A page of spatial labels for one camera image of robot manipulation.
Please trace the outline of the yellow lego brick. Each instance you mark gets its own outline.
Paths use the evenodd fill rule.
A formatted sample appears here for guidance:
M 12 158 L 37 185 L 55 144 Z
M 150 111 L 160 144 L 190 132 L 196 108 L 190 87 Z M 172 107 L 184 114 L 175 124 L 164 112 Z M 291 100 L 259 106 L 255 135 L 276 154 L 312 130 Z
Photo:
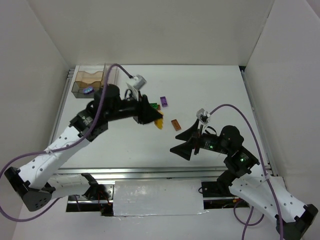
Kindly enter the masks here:
M 164 125 L 164 119 L 163 119 L 164 114 L 161 111 L 159 111 L 159 113 L 162 115 L 162 117 L 154 120 L 153 123 L 159 130 L 162 130 Z

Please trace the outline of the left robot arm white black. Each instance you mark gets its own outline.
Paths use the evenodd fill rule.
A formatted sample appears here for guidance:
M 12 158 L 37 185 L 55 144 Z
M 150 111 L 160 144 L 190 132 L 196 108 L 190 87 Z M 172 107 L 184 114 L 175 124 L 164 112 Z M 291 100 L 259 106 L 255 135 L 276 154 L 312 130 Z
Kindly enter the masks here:
M 121 99 L 120 89 L 108 84 L 94 94 L 94 99 L 69 123 L 63 133 L 29 163 L 9 167 L 4 175 L 30 212 L 43 208 L 52 199 L 71 195 L 97 199 L 108 193 L 89 173 L 58 175 L 57 170 L 78 151 L 108 130 L 111 121 L 133 118 L 138 124 L 163 122 L 163 115 L 153 108 L 144 94 Z

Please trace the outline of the brown lego tile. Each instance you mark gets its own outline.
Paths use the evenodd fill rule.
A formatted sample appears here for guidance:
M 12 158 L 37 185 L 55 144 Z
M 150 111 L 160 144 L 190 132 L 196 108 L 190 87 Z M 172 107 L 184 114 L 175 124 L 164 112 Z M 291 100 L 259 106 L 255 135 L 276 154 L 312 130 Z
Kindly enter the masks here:
M 177 119 L 171 120 L 171 124 L 175 131 L 180 131 L 182 129 Z

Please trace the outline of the green lego brick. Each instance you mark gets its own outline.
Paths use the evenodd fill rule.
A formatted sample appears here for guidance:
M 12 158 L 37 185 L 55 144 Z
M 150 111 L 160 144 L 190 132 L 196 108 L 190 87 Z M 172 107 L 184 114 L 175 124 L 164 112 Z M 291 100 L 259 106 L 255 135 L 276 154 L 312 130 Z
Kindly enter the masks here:
M 150 106 L 156 110 L 158 110 L 158 104 L 157 103 L 150 103 Z

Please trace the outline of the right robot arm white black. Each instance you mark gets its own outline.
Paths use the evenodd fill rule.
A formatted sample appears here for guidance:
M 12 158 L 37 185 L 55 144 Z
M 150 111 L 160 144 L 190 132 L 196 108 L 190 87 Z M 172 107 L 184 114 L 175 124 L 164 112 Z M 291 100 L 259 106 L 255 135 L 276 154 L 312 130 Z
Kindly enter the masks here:
M 275 177 L 265 173 L 260 161 L 243 146 L 244 138 L 235 126 L 226 125 L 216 135 L 203 132 L 196 121 L 176 139 L 183 143 L 170 152 L 186 160 L 201 149 L 226 155 L 223 162 L 227 170 L 217 179 L 220 189 L 261 211 L 284 239 L 300 240 L 313 223 L 318 209 L 295 198 Z

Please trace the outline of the grey tinted container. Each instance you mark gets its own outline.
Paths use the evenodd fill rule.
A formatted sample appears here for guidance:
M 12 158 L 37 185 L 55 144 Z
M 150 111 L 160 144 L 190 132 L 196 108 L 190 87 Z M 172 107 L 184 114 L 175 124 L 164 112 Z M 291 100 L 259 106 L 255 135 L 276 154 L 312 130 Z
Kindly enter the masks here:
M 73 83 L 73 86 L 71 88 L 71 92 L 73 93 L 73 95 L 75 96 L 75 98 L 77 99 L 93 99 L 94 98 L 94 94 L 97 93 L 100 88 L 94 88 L 94 92 L 92 92 L 91 94 L 88 95 L 84 95 L 83 94 L 83 89 L 85 88 L 80 88 L 75 82 Z

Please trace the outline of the purple round lego piece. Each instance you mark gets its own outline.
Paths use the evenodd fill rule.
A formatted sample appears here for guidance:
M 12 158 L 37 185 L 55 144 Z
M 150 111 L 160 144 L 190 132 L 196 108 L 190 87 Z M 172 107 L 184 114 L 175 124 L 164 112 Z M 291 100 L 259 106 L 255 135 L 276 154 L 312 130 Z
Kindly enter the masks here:
M 82 92 L 84 95 L 89 95 L 94 92 L 94 88 L 92 86 L 88 86 L 84 88 Z

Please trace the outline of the aluminium front rail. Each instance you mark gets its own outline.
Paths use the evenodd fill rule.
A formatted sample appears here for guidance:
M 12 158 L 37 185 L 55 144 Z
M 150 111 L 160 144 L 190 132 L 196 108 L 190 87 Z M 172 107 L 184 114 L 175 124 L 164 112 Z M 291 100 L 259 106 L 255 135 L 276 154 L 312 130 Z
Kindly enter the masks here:
M 152 167 L 152 168 L 61 168 L 59 175 L 91 174 L 100 181 L 119 180 L 170 180 L 212 179 L 219 177 L 227 168 L 215 167 Z

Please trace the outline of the white foam cover board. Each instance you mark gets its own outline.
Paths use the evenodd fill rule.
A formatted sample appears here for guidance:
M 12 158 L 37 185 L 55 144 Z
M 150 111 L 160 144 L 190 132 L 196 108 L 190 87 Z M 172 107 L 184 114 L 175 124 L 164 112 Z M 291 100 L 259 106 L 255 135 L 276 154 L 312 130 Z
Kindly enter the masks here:
M 201 181 L 197 179 L 117 181 L 113 214 L 117 217 L 203 214 L 200 187 Z

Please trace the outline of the purple lego plate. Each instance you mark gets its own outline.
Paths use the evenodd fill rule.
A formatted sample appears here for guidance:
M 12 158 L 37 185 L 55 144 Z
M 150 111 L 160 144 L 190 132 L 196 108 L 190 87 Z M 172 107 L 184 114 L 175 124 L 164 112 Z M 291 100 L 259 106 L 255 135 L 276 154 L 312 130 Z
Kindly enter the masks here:
M 160 97 L 160 102 L 161 102 L 161 105 L 162 105 L 163 108 L 168 107 L 168 102 L 167 102 L 167 99 L 166 99 L 165 96 L 161 96 Z

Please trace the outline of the clear tall container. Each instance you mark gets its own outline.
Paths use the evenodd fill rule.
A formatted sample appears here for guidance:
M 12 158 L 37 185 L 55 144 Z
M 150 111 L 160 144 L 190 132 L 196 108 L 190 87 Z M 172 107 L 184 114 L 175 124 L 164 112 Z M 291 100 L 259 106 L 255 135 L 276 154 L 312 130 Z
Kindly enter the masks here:
M 118 85 L 118 75 L 119 75 L 119 68 L 117 66 L 114 66 L 111 68 L 110 73 L 107 78 L 107 73 L 110 66 L 106 63 L 103 66 L 103 72 L 102 72 L 102 78 L 101 78 L 101 85 L 100 87 L 103 88 L 105 83 L 108 83 L 109 85 Z

